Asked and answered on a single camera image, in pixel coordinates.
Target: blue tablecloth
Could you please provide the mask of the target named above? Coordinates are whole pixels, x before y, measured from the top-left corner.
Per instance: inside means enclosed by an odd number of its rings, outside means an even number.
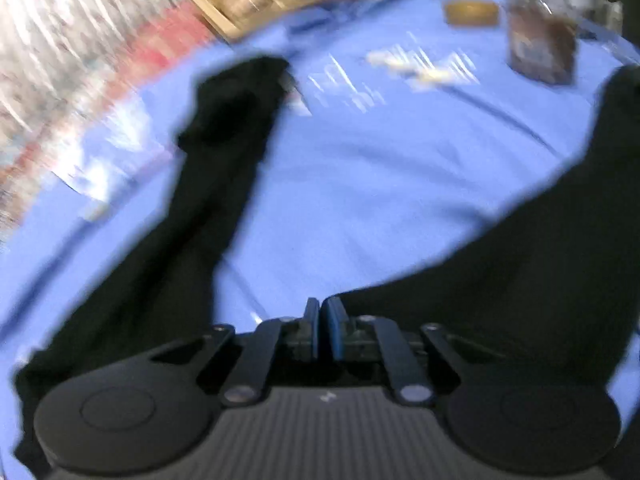
[[[205,47],[140,90],[158,145],[188,120],[194,81],[253,52],[287,56],[304,97],[308,113],[284,110],[214,276],[218,320],[253,330],[261,319],[302,313],[309,296],[433,264],[580,157],[598,88],[619,63],[585,43],[575,86],[533,83],[505,64],[504,28],[452,30],[441,2],[303,10],[240,45]],[[478,82],[415,91],[364,61],[394,45],[433,59],[458,53]],[[11,370],[162,216],[180,154],[140,157],[109,216],[85,221],[88,198],[57,182],[0,256],[0,449],[10,480],[28,478],[10,455],[18,435]],[[625,418],[640,392],[638,347],[632,341],[610,386]]]

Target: plastic packaging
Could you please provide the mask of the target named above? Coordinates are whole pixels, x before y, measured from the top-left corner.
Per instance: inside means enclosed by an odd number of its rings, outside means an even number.
[[[509,66],[530,79],[574,81],[578,23],[569,0],[510,0]]]
[[[268,0],[220,0],[220,10],[232,20],[244,20],[267,4]]]
[[[162,150],[151,137],[145,104],[134,93],[116,104],[84,139],[69,139],[53,172],[78,193],[108,203],[128,178]]]
[[[414,38],[406,45],[374,50],[366,55],[372,66],[385,67],[391,75],[402,76],[413,90],[442,85],[476,84],[476,66],[460,49],[428,46]]]
[[[289,110],[299,116],[311,115],[309,108],[306,106],[306,103],[302,98],[302,94],[298,90],[295,79],[287,75],[286,78],[284,78],[282,81],[282,87],[287,92],[287,96],[285,98],[285,106]]]
[[[354,108],[360,113],[385,104],[385,99],[377,89],[367,82],[354,80],[354,76],[350,76],[348,72],[350,69],[344,63],[330,56],[320,72],[308,75],[305,98],[313,98],[325,108],[339,104]]]

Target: jar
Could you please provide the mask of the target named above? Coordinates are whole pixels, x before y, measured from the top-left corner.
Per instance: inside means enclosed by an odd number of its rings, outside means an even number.
[[[540,0],[511,0],[508,9],[509,65],[516,72],[553,85],[574,81],[578,27]]]

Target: black cloth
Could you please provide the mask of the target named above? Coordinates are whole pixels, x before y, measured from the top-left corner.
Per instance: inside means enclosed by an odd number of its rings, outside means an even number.
[[[622,37],[640,49],[640,0],[621,0]]]
[[[640,69],[610,79],[587,153],[444,263],[341,294],[352,316],[439,322],[604,384],[638,322]]]
[[[33,432],[57,384],[210,325],[212,274],[231,242],[286,95],[287,63],[261,57],[206,80],[178,146],[186,160],[166,217],[16,376],[24,436],[15,455],[36,478],[49,465]]]
[[[188,158],[167,218],[18,373],[25,437],[17,457],[36,476],[48,466],[33,413],[53,386],[209,325],[212,269],[250,192],[284,68],[258,60],[200,89],[180,136]],[[348,313],[387,316],[406,330],[442,322],[604,383],[638,320],[639,126],[640,72],[624,68],[606,86],[582,162],[441,265],[341,294]]]

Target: patterned cloth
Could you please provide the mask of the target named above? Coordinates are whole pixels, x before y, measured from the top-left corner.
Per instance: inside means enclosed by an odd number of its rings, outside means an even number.
[[[212,36],[178,0],[0,0],[0,22],[1,250],[69,138]]]

